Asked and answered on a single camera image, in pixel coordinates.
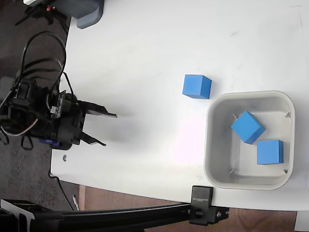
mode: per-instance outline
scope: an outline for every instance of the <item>plastic container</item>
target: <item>plastic container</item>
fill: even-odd
[[[252,144],[244,143],[231,128],[245,111],[252,113],[266,131]],[[280,91],[221,95],[207,114],[205,175],[218,188],[274,190],[290,178],[294,163],[295,108]],[[281,140],[283,163],[258,165],[257,142]]]

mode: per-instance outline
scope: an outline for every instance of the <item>white table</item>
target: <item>white table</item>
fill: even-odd
[[[84,131],[107,146],[53,150],[53,174],[190,202],[193,185],[211,186],[203,169],[209,104],[228,92],[280,90],[296,109],[290,180],[274,191],[216,188],[213,205],[309,210],[309,1],[106,0],[97,24],[75,23],[66,65],[74,93],[118,118],[87,116]],[[213,80],[210,100],[182,95],[188,73]]]

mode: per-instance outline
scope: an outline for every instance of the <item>foam cube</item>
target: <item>foam cube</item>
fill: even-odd
[[[283,163],[283,142],[281,140],[257,142],[257,164]]]
[[[211,80],[203,75],[185,75],[183,95],[190,98],[209,99]]]
[[[253,144],[265,131],[265,127],[248,111],[245,111],[231,128],[247,144]]]

